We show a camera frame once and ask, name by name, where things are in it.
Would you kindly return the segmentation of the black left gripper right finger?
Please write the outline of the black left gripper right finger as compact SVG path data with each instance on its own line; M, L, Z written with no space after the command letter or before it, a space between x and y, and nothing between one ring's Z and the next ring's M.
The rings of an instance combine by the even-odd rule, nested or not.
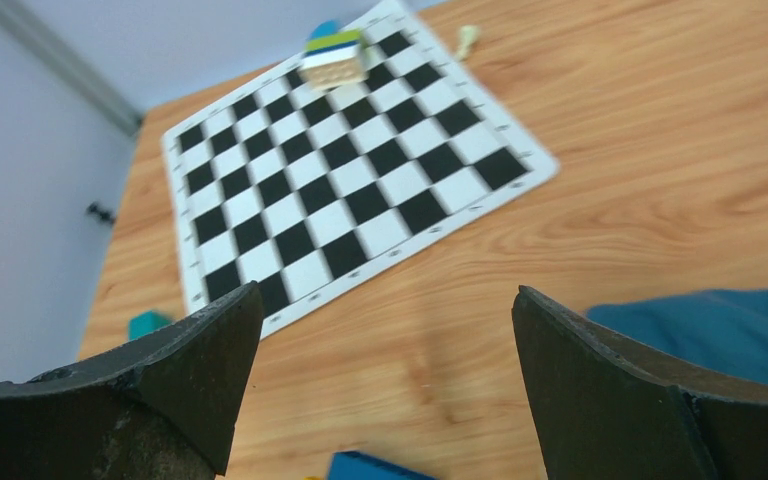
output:
M768 479L768 385L694 365L523 286L512 321L550 479Z

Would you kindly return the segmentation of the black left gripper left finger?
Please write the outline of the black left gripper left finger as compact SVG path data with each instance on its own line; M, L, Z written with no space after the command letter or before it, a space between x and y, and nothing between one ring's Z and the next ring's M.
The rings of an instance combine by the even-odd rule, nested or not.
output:
M225 474L263 321L252 282L102 354L0 382L0 479Z

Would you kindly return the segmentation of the blue garment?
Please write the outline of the blue garment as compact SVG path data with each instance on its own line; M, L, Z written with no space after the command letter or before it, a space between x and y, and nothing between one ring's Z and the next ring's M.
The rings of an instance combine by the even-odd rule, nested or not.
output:
M593 322L690 363L768 385L768 289L591 307Z

